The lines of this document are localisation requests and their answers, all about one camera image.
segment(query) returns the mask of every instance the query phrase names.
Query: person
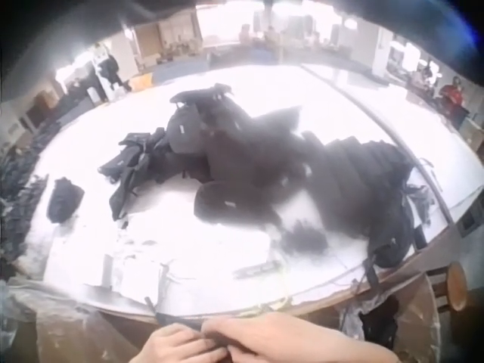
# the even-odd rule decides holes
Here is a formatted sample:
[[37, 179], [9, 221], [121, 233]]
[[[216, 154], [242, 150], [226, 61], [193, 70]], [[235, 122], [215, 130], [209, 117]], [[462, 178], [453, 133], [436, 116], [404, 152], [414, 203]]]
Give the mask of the person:
[[429, 66], [414, 72], [411, 76], [411, 84], [420, 91], [425, 92], [430, 87], [430, 78], [432, 78], [432, 70]]
[[462, 105], [462, 87], [461, 87], [461, 79], [458, 76], [454, 76], [452, 79], [451, 85], [444, 85], [439, 94], [443, 98], [447, 98], [453, 105]]
[[[225, 337], [233, 346], [217, 347], [210, 337]], [[255, 318], [214, 318], [197, 332], [173, 324], [155, 331], [130, 363], [396, 363], [395, 353], [343, 333], [271, 312]]]
[[252, 42], [252, 40], [250, 38], [250, 25], [244, 24], [240, 28], [239, 43], [241, 45], [250, 45], [251, 42]]
[[114, 85], [117, 84], [119, 87], [124, 87], [126, 91], [131, 91], [131, 88], [125, 85], [119, 77], [119, 65], [105, 45], [101, 43], [95, 44], [92, 51], [92, 63], [99, 75], [108, 80], [111, 89], [114, 89]]
[[267, 31], [264, 33], [264, 40], [269, 45], [269, 47], [277, 48], [279, 38], [273, 26], [269, 26]]

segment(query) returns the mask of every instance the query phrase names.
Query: paper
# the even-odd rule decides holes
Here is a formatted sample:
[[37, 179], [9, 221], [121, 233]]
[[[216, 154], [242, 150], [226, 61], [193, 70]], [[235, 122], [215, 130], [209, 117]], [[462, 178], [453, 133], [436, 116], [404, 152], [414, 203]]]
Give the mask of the paper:
[[161, 266], [148, 259], [127, 259], [123, 269], [123, 279], [119, 293], [145, 304], [149, 297], [153, 304], [158, 303]]

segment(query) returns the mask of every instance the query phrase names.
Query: finger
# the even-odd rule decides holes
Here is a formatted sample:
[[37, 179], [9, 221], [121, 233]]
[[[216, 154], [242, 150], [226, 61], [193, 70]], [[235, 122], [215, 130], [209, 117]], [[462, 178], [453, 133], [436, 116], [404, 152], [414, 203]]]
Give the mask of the finger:
[[168, 337], [170, 335], [173, 335], [175, 333], [178, 333], [179, 331], [182, 331], [184, 329], [187, 329], [184, 325], [181, 324], [171, 324], [166, 327], [162, 327], [158, 330], [155, 330], [151, 335], [153, 337]]
[[185, 329], [164, 338], [167, 346], [181, 346], [193, 340], [198, 340], [201, 337], [202, 334], [200, 332], [192, 330], [189, 327], [185, 327]]
[[178, 359], [186, 359], [207, 352], [215, 347], [216, 343], [211, 339], [198, 339], [177, 346], [173, 349], [173, 355]]
[[202, 333], [204, 335], [209, 336], [212, 333], [219, 333], [227, 338], [238, 341], [243, 346], [247, 346], [247, 348], [249, 348], [250, 331], [252, 329], [252, 318], [214, 318], [205, 321], [202, 325]]
[[228, 346], [228, 352], [230, 353], [234, 363], [268, 363], [268, 361], [261, 356], [245, 353], [236, 346]]
[[217, 363], [228, 355], [226, 348], [218, 348], [211, 352], [206, 352], [188, 359], [182, 360], [183, 363]]

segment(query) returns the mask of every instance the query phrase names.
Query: black item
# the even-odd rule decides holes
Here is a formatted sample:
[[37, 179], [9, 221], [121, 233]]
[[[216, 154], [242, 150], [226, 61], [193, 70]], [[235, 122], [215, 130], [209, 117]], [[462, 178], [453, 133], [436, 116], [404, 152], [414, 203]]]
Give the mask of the black item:
[[23, 253], [23, 243], [30, 230], [30, 222], [47, 186], [47, 178], [35, 178], [12, 203], [12, 208], [2, 216], [0, 245], [2, 257], [13, 262]]
[[201, 138], [202, 119], [194, 105], [183, 106], [169, 119], [166, 136], [174, 153], [204, 154]]
[[211, 181], [198, 189], [194, 215], [211, 223], [281, 225], [264, 194], [248, 184]]
[[130, 132], [118, 145], [144, 144], [150, 137], [149, 132]]
[[119, 182], [119, 187], [114, 191], [113, 195], [111, 195], [111, 198], [109, 198], [109, 206], [111, 208], [114, 221], [117, 221], [122, 217], [121, 211], [123, 210], [128, 195], [132, 193], [132, 189], [130, 189], [130, 187], [132, 184], [134, 171], [134, 168], [124, 169]]
[[208, 125], [203, 138], [214, 180], [270, 188], [284, 177], [301, 179], [304, 174], [298, 165], [303, 142], [287, 127], [257, 122], [228, 98], [204, 110], [202, 118]]
[[324, 145], [312, 132], [304, 132], [307, 147], [307, 163], [311, 169], [307, 190], [318, 208], [325, 228], [345, 231], [342, 217], [345, 215], [345, 196], [339, 181], [331, 172], [330, 156]]
[[214, 98], [231, 93], [232, 88], [229, 85], [216, 83], [213, 87], [205, 89], [195, 89], [193, 91], [183, 91], [170, 98], [172, 104], [202, 104]]
[[282, 129], [283, 131], [293, 131], [299, 125], [299, 113], [301, 107], [289, 107], [276, 110], [264, 115], [254, 117], [255, 123], [266, 123], [271, 129]]
[[82, 197], [84, 190], [69, 179], [56, 180], [48, 202], [47, 217], [52, 223], [64, 223], [79, 207]]
[[281, 249], [289, 255], [321, 255], [327, 249], [326, 236], [322, 231], [298, 221], [292, 231], [284, 231]]
[[154, 133], [151, 134], [146, 142], [144, 143], [145, 145], [145, 152], [150, 153], [151, 151], [154, 150], [155, 146], [160, 143], [166, 136], [166, 130], [163, 127], [157, 127], [156, 130], [154, 130]]
[[396, 315], [399, 309], [399, 301], [391, 295], [369, 313], [360, 314], [365, 340], [393, 350], [398, 330]]
[[396, 191], [388, 205], [380, 209], [370, 228], [368, 256], [381, 268], [398, 266], [414, 243], [414, 216], [410, 203]]
[[427, 239], [425, 238], [424, 229], [419, 225], [414, 229], [414, 246], [416, 250], [423, 250], [427, 247]]
[[287, 169], [272, 185], [263, 188], [268, 200], [281, 203], [292, 197], [297, 191], [306, 186], [306, 168], [301, 162], [287, 164]]
[[138, 163], [141, 156], [141, 147], [138, 145], [126, 147], [119, 155], [98, 168], [98, 171], [110, 178], [112, 182], [117, 182], [121, 178], [123, 170], [133, 167]]

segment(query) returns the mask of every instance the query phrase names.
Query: person in red shirt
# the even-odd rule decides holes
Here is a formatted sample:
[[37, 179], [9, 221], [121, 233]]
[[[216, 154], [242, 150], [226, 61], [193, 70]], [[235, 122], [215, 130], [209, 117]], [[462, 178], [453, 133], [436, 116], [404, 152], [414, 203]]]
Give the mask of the person in red shirt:
[[450, 115], [456, 106], [462, 106], [461, 79], [455, 76], [451, 85], [444, 85], [439, 94], [442, 96], [442, 111]]

